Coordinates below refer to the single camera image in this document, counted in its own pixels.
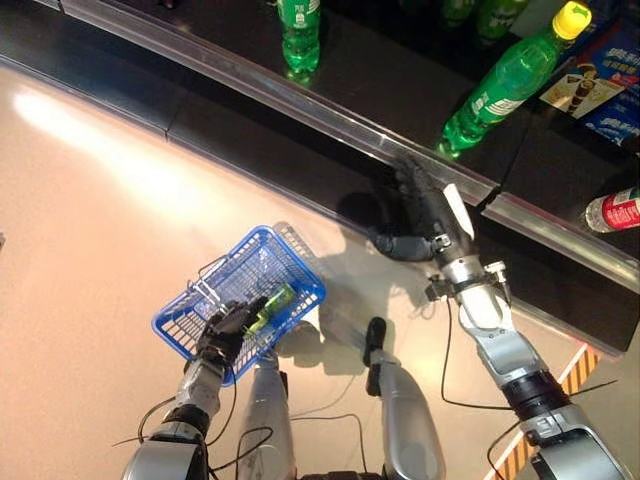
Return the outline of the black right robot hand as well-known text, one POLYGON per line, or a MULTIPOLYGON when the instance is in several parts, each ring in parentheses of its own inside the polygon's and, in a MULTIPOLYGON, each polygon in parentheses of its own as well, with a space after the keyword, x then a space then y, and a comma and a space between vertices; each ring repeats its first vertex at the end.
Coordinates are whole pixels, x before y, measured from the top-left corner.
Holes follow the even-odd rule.
POLYGON ((424 166, 406 157, 398 161, 395 173, 408 229, 370 228, 368 239, 379 253, 402 262, 435 260, 440 266, 478 253, 424 166))

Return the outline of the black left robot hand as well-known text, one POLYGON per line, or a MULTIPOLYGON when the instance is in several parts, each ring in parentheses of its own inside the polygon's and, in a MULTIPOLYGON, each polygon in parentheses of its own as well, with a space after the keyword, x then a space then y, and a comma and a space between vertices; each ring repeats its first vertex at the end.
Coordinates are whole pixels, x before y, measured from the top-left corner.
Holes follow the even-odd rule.
POLYGON ((223 376, 230 374, 244 343, 248 329, 258 321, 267 297, 251 302, 231 301, 223 311, 216 312, 206 323, 196 344, 195 360, 221 367, 223 376))

